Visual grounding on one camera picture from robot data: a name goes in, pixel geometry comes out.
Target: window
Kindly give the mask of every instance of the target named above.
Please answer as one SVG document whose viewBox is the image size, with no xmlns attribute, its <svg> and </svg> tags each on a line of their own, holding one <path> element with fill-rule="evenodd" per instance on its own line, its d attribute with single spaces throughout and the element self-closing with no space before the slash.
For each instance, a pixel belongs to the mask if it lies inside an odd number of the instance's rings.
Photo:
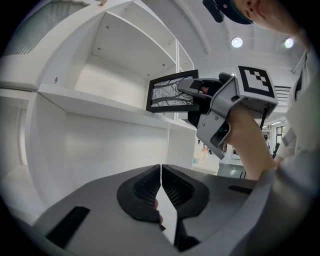
<svg viewBox="0 0 320 256">
<path fill-rule="evenodd" d="M 276 143 L 281 143 L 281 139 L 285 134 L 286 127 L 281 126 L 276 128 Z"/>
</svg>

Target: white shelving unit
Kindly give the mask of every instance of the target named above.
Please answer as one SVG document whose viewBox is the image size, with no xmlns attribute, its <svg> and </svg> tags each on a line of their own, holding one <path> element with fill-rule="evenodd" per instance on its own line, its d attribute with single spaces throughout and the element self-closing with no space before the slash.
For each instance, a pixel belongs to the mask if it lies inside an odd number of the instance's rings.
<svg viewBox="0 0 320 256">
<path fill-rule="evenodd" d="M 34 92 L 0 89 L 0 193 L 8 209 L 32 223 L 45 210 L 27 161 L 25 138 Z"/>
<path fill-rule="evenodd" d="M 193 163 L 196 129 L 145 110 L 150 80 L 194 68 L 186 51 L 140 0 L 85 2 L 30 53 L 0 58 L 1 155 L 13 156 L 0 185 L 30 224 L 92 180 Z"/>
</svg>

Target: gray plastic housing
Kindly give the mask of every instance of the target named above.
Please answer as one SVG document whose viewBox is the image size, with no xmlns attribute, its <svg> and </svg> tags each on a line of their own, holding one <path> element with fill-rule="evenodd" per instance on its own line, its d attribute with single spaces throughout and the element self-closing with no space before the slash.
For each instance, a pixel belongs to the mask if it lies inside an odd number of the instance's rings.
<svg viewBox="0 0 320 256">
<path fill-rule="evenodd" d="M 266 170 L 259 180 L 206 174 L 171 165 L 202 182 L 210 190 L 209 202 L 198 216 L 183 220 L 189 236 L 200 243 L 186 256 L 261 255 L 282 243 L 304 221 L 319 195 L 320 152 L 303 152 Z M 91 181 L 50 207 L 34 227 L 20 227 L 49 255 L 119 256 L 181 255 L 162 234 L 159 224 L 135 220 L 117 201 L 119 186 L 152 166 Z M 249 194 L 230 186 L 252 189 Z M 75 206 L 90 209 L 65 249 L 44 236 Z"/>
<path fill-rule="evenodd" d="M 237 104 L 243 104 L 252 113 L 253 118 L 261 119 L 265 110 L 268 117 L 277 106 L 274 102 L 268 101 L 265 96 L 259 97 L 255 94 L 253 98 L 248 98 L 240 94 L 238 80 L 235 76 L 230 79 L 215 93 L 213 97 L 199 92 L 199 82 L 211 81 L 211 78 L 198 78 L 182 80 L 177 85 L 181 92 L 200 99 L 211 99 L 210 109 L 207 114 L 202 114 L 197 126 L 196 136 L 220 159 L 224 158 L 221 149 L 224 140 L 230 133 L 232 127 L 228 122 L 230 110 Z M 222 125 L 227 122 L 228 131 L 217 138 L 217 132 Z"/>
</svg>

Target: ceiling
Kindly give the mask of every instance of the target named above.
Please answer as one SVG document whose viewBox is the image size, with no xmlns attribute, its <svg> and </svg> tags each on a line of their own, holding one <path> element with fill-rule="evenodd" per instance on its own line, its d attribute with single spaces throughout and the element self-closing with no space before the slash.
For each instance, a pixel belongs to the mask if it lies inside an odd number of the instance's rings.
<svg viewBox="0 0 320 256">
<path fill-rule="evenodd" d="M 287 106 L 287 94 L 299 78 L 292 73 L 304 49 L 298 43 L 290 49 L 289 37 L 256 25 L 242 25 L 224 17 L 217 23 L 202 0 L 142 0 L 167 26 L 191 57 L 199 77 L 217 78 L 220 72 L 234 73 L 237 65 L 267 69 L 277 90 L 280 106 Z M 235 37 L 243 40 L 234 48 Z M 268 123 L 284 113 L 273 113 Z"/>
</svg>

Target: gray mount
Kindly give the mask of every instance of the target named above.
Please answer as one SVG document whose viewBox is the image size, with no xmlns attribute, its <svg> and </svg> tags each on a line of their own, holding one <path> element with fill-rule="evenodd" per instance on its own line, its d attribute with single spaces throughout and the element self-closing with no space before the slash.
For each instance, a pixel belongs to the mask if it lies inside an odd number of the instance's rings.
<svg viewBox="0 0 320 256">
<path fill-rule="evenodd" d="M 188 200 L 175 206 L 178 217 L 183 209 L 196 208 L 192 203 L 199 192 L 196 184 L 202 183 L 209 191 L 208 203 L 197 216 L 178 218 L 183 226 L 180 230 L 198 241 L 184 250 L 183 255 L 256 256 L 283 243 L 305 220 L 310 207 L 319 198 L 319 158 L 319 151 L 302 152 L 283 161 L 277 170 L 264 171 L 258 181 L 216 176 L 175 165 L 162 166 L 164 188 L 171 191 L 176 188 L 180 198 L 186 197 L 185 189 L 179 191 L 181 184 L 186 183 L 194 190 Z M 164 178 L 165 167 L 174 169 L 174 178 Z M 123 183 L 134 177 L 146 177 L 146 171 L 152 168 L 154 166 L 146 166 L 93 180 L 47 209 L 33 227 L 21 221 L 19 226 L 48 255 L 180 256 L 182 253 L 162 234 L 159 223 L 134 219 L 117 200 L 117 191 Z M 132 183 L 128 192 L 133 192 L 135 184 Z M 144 184 L 154 190 L 152 182 Z M 167 195 L 174 204 L 175 198 L 170 197 L 170 193 Z M 74 207 L 89 210 L 76 228 L 73 226 L 79 216 L 61 222 Z M 135 203 L 132 209 L 139 212 Z M 56 236 L 59 240 L 73 229 L 62 247 L 45 238 L 59 223 L 62 223 Z"/>
<path fill-rule="evenodd" d="M 252 97 L 242 95 L 239 90 L 238 79 L 235 76 L 230 76 L 230 79 L 214 96 L 203 94 L 200 91 L 201 84 L 210 81 L 217 82 L 219 80 L 212 78 L 183 79 L 178 83 L 177 89 L 196 98 L 211 100 L 208 113 L 200 116 L 196 136 L 218 158 L 223 159 L 223 142 L 232 129 L 228 122 L 230 110 L 241 103 L 251 111 L 255 119 L 261 119 L 263 115 L 265 117 L 270 115 L 277 104 L 258 93 L 254 93 Z"/>
</svg>

